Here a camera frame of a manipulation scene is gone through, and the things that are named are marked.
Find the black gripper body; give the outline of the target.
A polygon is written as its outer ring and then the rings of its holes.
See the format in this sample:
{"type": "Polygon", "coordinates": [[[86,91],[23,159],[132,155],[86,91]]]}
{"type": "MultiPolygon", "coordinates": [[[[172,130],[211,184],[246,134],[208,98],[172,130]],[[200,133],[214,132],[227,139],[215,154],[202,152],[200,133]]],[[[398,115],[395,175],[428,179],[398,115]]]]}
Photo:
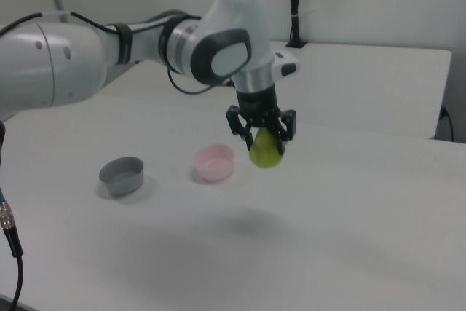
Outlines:
{"type": "Polygon", "coordinates": [[[240,127],[266,127],[269,130],[279,130],[280,110],[277,105],[275,86],[260,92],[237,92],[239,115],[246,125],[240,127]]]}

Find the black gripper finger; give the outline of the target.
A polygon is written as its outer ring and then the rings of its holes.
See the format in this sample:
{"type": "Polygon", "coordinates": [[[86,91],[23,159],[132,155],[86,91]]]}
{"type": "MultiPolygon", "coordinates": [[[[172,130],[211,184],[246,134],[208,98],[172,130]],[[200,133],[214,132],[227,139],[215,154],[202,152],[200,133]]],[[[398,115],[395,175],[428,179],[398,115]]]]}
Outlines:
{"type": "Polygon", "coordinates": [[[246,122],[242,124],[240,120],[240,108],[238,106],[230,106],[226,111],[226,119],[233,135],[238,135],[246,144],[247,150],[250,150],[253,145],[253,136],[251,133],[251,124],[246,122]]]}
{"type": "Polygon", "coordinates": [[[273,124],[279,155],[284,155],[287,142],[292,141],[296,133],[296,111],[280,111],[273,124]]]}

